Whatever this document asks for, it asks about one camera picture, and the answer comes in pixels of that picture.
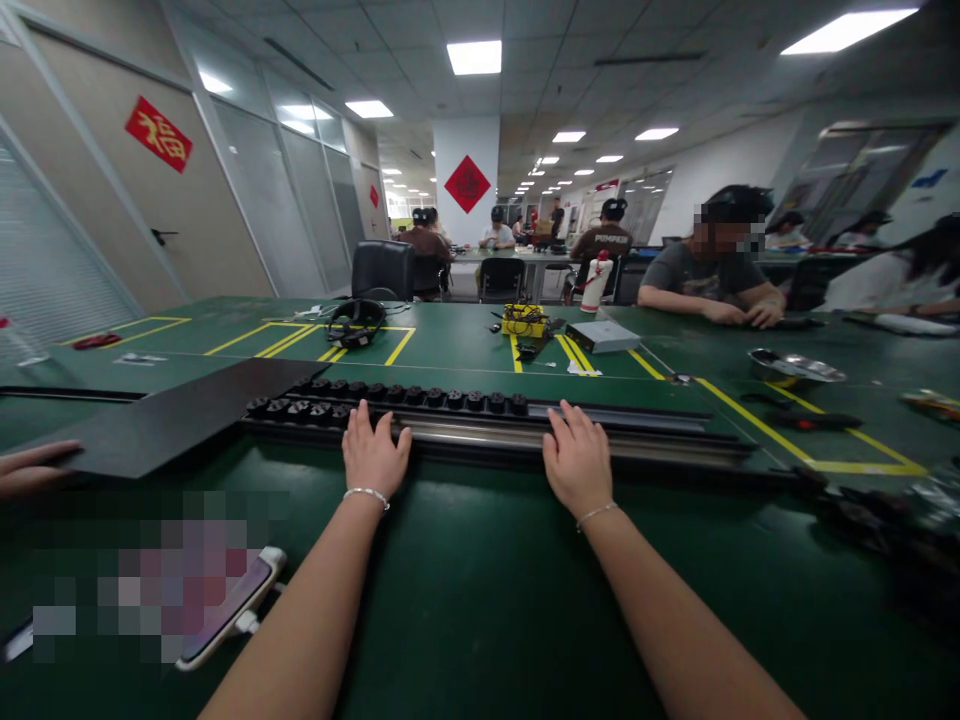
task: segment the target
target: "black office chair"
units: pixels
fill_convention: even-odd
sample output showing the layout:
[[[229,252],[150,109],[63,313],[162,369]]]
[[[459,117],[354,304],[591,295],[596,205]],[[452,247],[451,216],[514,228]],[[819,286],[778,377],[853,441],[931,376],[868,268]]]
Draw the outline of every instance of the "black office chair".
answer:
[[[620,268],[623,265],[623,258],[619,255],[613,257],[613,268],[610,271],[610,275],[607,277],[607,284],[603,288],[603,295],[600,296],[600,302],[606,300],[610,302],[617,295],[617,286],[620,282]],[[576,290],[574,288],[579,288],[587,281],[587,275],[590,273],[590,262],[584,261],[580,263],[580,269],[576,273],[570,273],[567,275],[566,284],[570,285],[571,290],[567,292],[567,288],[564,288],[563,301],[565,305],[573,305],[573,301],[576,297],[583,295],[582,290]]]
[[[520,258],[487,258],[480,263],[480,302],[518,302],[527,264]]]
[[[790,283],[787,310],[813,310],[822,305],[830,281],[869,257],[871,255],[814,255],[804,258],[797,263],[793,282]]]
[[[439,297],[443,302],[445,263],[436,255],[418,255],[413,262],[413,294],[424,299]]]
[[[352,293],[368,300],[413,300],[413,245],[367,240],[353,253]]]

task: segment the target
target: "white pillar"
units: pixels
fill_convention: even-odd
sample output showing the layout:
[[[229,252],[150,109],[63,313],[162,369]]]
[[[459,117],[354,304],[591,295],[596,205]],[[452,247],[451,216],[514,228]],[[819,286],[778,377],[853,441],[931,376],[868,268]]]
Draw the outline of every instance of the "white pillar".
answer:
[[[433,150],[437,153],[437,211],[443,227],[458,245],[476,247],[480,234],[490,222],[490,210],[496,205],[497,171],[500,156],[500,117],[471,117],[433,121]],[[464,211],[447,189],[447,182],[469,157],[490,184],[479,199]],[[458,194],[470,195],[471,188],[461,186]]]

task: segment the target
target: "silver bracelet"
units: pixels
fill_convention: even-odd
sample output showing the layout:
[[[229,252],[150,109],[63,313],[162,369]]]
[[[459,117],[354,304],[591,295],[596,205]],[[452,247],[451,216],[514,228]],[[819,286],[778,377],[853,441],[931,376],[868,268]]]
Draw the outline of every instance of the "silver bracelet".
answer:
[[[383,503],[383,512],[386,513],[390,509],[390,503],[387,502],[387,499],[383,496],[383,493],[379,493],[376,490],[371,490],[370,488],[350,488],[343,494],[343,500],[346,500],[348,497],[353,495],[355,492],[362,492],[371,497],[375,497],[377,500]]]
[[[580,526],[583,525],[587,520],[589,520],[590,518],[592,518],[594,515],[599,515],[599,514],[602,513],[602,512],[606,512],[607,510],[613,510],[613,508],[615,508],[615,507],[620,507],[620,506],[617,505],[616,503],[610,503],[609,505],[604,505],[602,508],[597,508],[596,510],[591,510],[591,511],[588,512],[586,515],[584,515],[582,518],[580,518],[579,520],[577,520],[577,532],[578,532],[578,533],[582,533],[583,530],[580,529]]]

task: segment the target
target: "green workbench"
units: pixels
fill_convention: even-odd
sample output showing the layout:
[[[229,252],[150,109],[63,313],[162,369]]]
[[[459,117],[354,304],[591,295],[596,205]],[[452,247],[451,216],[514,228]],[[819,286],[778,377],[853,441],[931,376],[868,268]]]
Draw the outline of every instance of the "green workbench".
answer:
[[[495,322],[490,306],[418,304],[392,315],[371,347],[343,353],[319,326],[291,321],[315,303],[208,300],[117,329],[119,346],[56,347],[51,361],[2,379],[155,392],[254,355],[323,357],[334,379],[709,412],[708,430],[761,446],[752,466],[806,463],[858,487],[905,487],[958,446],[956,430],[897,400],[915,387],[960,395],[956,340],[833,321],[759,333],[614,308],[608,315],[643,337],[635,355],[581,358],[557,340],[538,358],[556,368],[519,368],[509,339],[485,329]],[[549,312],[584,317],[576,308]],[[754,414],[762,408],[740,406],[744,392],[774,392],[749,377],[746,352],[757,346],[847,372],[844,385],[805,399],[865,418],[862,434],[777,432]],[[125,352],[168,359],[114,364]],[[603,376],[570,374],[571,357]],[[661,379],[674,372],[698,380]],[[2,398],[2,447],[109,409]],[[955,708],[955,651],[893,610],[883,564],[827,534],[801,501],[649,480],[621,478],[618,502],[811,718],[945,717]],[[136,574],[119,549],[167,546],[178,521],[200,518],[245,520],[244,547],[286,550],[281,577],[289,578],[343,489],[339,453],[238,431],[140,483],[94,481],[0,508],[0,629],[35,605],[78,606],[76,637],[37,638],[32,655],[0,673],[5,715],[88,707],[107,717],[195,715],[244,641],[227,642],[194,673],[161,666],[159,637],[110,632],[130,610],[98,608],[96,578]],[[374,548],[340,717],[662,717],[600,569],[541,475],[421,463],[393,505]]]

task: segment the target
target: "red diamond sign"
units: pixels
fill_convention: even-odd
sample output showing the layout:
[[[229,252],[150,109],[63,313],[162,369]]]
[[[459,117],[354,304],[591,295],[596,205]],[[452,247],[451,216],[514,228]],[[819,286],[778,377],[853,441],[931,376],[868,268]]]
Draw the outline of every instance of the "red diamond sign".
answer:
[[[469,213],[490,189],[490,181],[483,176],[470,156],[466,155],[444,187],[457,201],[457,205],[462,207],[465,213]]]

